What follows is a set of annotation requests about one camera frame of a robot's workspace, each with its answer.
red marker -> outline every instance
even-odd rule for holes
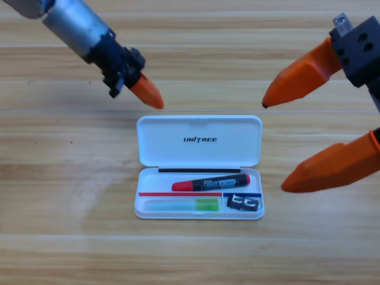
[[[207,191],[246,186],[251,179],[248,174],[220,176],[174,183],[173,191]]]

blue strip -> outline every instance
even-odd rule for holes
[[[235,194],[236,196],[240,197],[256,197],[261,198],[262,195],[260,193],[223,193],[223,197],[228,197]]]

metal cylinder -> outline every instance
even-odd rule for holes
[[[81,58],[109,31],[108,25],[82,0],[55,0],[42,23]]]

wood grain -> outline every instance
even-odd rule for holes
[[[380,283],[380,173],[313,194],[279,186],[302,160],[379,126],[368,91],[339,72],[302,100],[261,107],[336,15],[359,24],[378,0],[88,3],[142,51],[165,110],[128,90],[111,99],[95,66],[0,5],[0,284]],[[265,216],[138,219],[135,127],[151,114],[259,116]]]

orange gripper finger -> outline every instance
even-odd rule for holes
[[[349,144],[334,144],[303,161],[283,182],[286,192],[315,192],[349,185],[380,170],[380,145],[373,131]]]
[[[140,79],[130,90],[145,104],[156,109],[164,108],[164,101],[159,90],[144,74],[141,74]]]
[[[342,65],[328,37],[278,74],[269,86],[262,105],[267,108],[304,98],[340,69]]]

